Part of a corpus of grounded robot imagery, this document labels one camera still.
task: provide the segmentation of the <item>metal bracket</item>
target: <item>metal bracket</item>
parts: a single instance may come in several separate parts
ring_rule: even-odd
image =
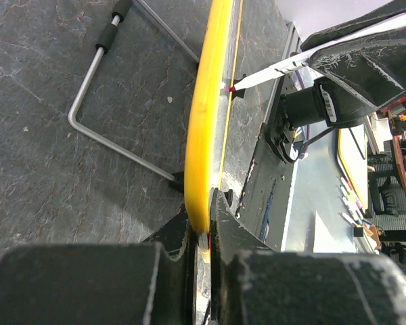
[[[144,0],[136,0],[140,6],[149,14],[161,27],[172,37],[182,48],[198,63],[199,58],[194,54],[194,52],[170,29],[170,27],[167,26],[167,24],[152,10],[149,5]],[[120,22],[120,17],[119,15],[116,15],[113,17],[112,24],[115,26],[118,26]],[[81,133],[87,135],[88,137],[94,139],[95,141],[109,147],[110,149],[113,149],[114,151],[118,152],[119,154],[135,161],[136,163],[140,164],[141,166],[146,167],[147,169],[159,174],[160,176],[163,176],[169,181],[174,181],[175,176],[171,175],[170,173],[167,173],[163,169],[151,164],[150,162],[142,159],[141,157],[137,156],[136,154],[133,154],[132,152],[126,150],[125,148],[119,146],[118,144],[115,144],[114,142],[110,141],[109,139],[103,137],[102,135],[94,132],[93,130],[89,129],[88,127],[82,125],[76,120],[76,114],[78,113],[78,110],[81,107],[81,103],[84,100],[84,97],[86,95],[86,92],[91,84],[91,81],[93,79],[93,75],[95,74],[97,67],[99,66],[99,63],[101,62],[102,56],[104,55],[105,50],[103,47],[99,47],[96,51],[95,57],[93,58],[93,61],[85,75],[85,78],[83,80],[83,83],[81,83],[80,89],[78,90],[78,93],[75,97],[74,102],[72,103],[72,106],[70,108],[69,114],[68,114],[68,121],[71,126],[76,129],[77,131],[80,131]]]

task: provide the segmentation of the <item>table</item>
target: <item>table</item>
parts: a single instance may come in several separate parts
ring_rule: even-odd
[[[392,154],[392,168],[394,176],[406,195],[406,172],[405,163],[403,162],[403,155],[400,148],[400,140],[394,136],[391,140],[391,154]]]

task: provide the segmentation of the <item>red object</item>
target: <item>red object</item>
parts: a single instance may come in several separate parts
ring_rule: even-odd
[[[387,107],[381,109],[381,111],[382,111],[383,113],[386,113],[386,112],[388,112],[391,108],[393,108],[393,107],[395,107],[395,106],[397,106],[397,105],[403,104],[404,102],[406,102],[406,96],[404,96],[404,97],[402,97],[401,99],[396,100],[395,102],[389,104]]]
[[[346,183],[349,186],[349,188],[351,189],[351,191],[353,191],[353,186],[351,184],[351,181],[349,181],[348,179],[346,179]]]
[[[403,160],[403,155],[400,148],[400,140],[397,137],[393,137],[391,141],[391,151],[392,151],[392,163],[397,169],[397,181],[406,195],[406,173],[405,173],[405,162]]]

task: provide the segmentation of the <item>black cable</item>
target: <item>black cable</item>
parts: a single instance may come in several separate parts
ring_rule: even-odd
[[[208,307],[206,308],[206,312],[204,313],[202,325],[206,325],[206,323],[209,321],[209,316],[210,316],[210,299],[208,301]]]
[[[288,163],[291,163],[291,164],[295,163],[298,160],[299,156],[305,152],[305,150],[307,149],[308,146],[315,143],[317,140],[321,139],[322,137],[324,137],[328,133],[331,133],[333,130],[334,130],[333,127],[328,127],[325,131],[319,133],[318,135],[312,137],[310,140],[304,142],[302,144],[302,146],[299,148],[298,156],[295,159],[290,158],[290,156],[288,155],[288,153],[286,151],[286,147],[284,146],[284,143],[281,140],[280,143],[279,143],[279,146],[281,148],[281,151],[283,152],[284,159],[286,159],[286,161]]]
[[[352,135],[353,141],[355,141],[355,144],[357,145],[358,151],[361,153],[361,157],[363,158],[363,160],[365,160],[364,153],[363,153],[363,151],[361,150],[361,147],[358,144],[358,141],[357,141],[357,138],[355,137],[355,134],[353,134],[353,131],[352,131],[351,128],[349,128],[349,131],[350,131],[350,133]]]

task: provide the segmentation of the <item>metal frame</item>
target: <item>metal frame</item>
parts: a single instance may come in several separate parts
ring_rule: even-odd
[[[376,142],[376,138],[374,137],[374,133],[373,133],[373,129],[371,127],[369,116],[366,116],[364,118],[364,128],[365,128],[365,134],[367,135],[368,144],[370,145],[370,148],[371,148],[371,153],[379,154],[380,151],[379,151],[378,143]]]
[[[159,25],[172,37],[178,44],[197,62],[199,63],[199,58],[197,57],[196,54],[171,30],[170,27],[167,26],[167,24],[152,10],[149,5],[144,0],[136,0],[140,6],[151,16]],[[115,26],[118,26],[120,22],[120,17],[119,16],[114,16],[112,20],[112,24]],[[140,164],[143,167],[146,167],[147,169],[159,174],[160,176],[163,176],[169,181],[174,181],[175,176],[171,175],[170,173],[167,173],[163,169],[151,164],[150,162],[142,159],[141,157],[137,156],[136,154],[133,154],[132,152],[126,150],[125,148],[119,146],[118,144],[115,144],[114,142],[110,141],[109,139],[103,137],[102,135],[94,132],[93,130],[89,129],[88,127],[82,125],[76,120],[76,114],[78,113],[78,110],[81,107],[81,103],[84,100],[84,97],[86,95],[87,90],[89,89],[89,86],[91,84],[91,81],[93,79],[93,75],[95,74],[97,67],[99,66],[99,63],[101,62],[102,56],[104,55],[104,49],[102,47],[99,47],[98,50],[96,51],[95,57],[92,60],[92,63],[90,64],[90,67],[85,75],[85,78],[83,82],[81,83],[80,89],[78,90],[77,95],[75,96],[75,100],[72,103],[72,106],[70,108],[69,114],[68,114],[68,121],[71,126],[76,129],[77,131],[80,131],[81,133],[87,135],[88,137],[94,139],[95,141],[109,147],[110,149],[113,149],[114,151],[118,152],[119,154],[135,161],[136,163]]]
[[[289,56],[292,52],[298,51],[300,49],[299,47],[301,44],[298,32],[296,32],[295,25],[293,24],[293,22],[288,23],[286,26],[288,28],[288,35],[287,35],[287,39],[286,39],[286,45],[283,50],[283,54],[281,55],[281,60],[289,58]],[[265,113],[265,118],[263,120],[263,122],[266,124],[268,123],[268,120],[269,120],[269,115],[271,113],[273,101],[275,98],[275,92],[277,91],[277,87],[278,87],[278,83],[279,83],[279,78],[275,79],[273,86],[272,86],[271,96],[269,97],[270,100],[268,102],[268,106],[266,108],[266,113]]]

